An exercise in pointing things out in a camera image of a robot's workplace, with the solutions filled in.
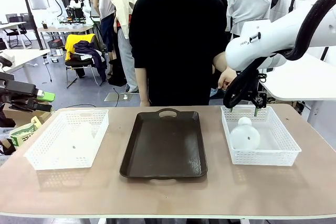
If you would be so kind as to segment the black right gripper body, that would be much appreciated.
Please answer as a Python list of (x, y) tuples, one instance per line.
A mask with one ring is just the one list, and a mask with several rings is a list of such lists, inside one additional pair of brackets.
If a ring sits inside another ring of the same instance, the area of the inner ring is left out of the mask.
[(267, 75), (265, 73), (259, 73), (252, 78), (251, 84), (247, 88), (245, 100), (252, 102), (257, 109), (265, 108), (267, 104), (267, 92), (258, 90), (259, 81), (261, 80), (264, 83), (266, 82), (266, 78)]

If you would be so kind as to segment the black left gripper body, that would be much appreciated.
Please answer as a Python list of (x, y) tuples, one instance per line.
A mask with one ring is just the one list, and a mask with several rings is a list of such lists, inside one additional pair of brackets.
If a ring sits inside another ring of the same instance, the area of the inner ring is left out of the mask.
[(15, 81), (13, 74), (1, 73), (1, 103), (26, 101), (30, 98), (37, 98), (37, 88), (34, 84)]

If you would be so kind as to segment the person left hand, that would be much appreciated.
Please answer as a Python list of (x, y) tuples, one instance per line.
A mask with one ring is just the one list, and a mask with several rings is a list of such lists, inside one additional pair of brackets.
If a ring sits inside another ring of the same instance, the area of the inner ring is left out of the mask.
[(221, 73), (221, 76), (218, 80), (218, 88), (226, 90), (236, 77), (236, 71), (228, 67), (224, 72)]

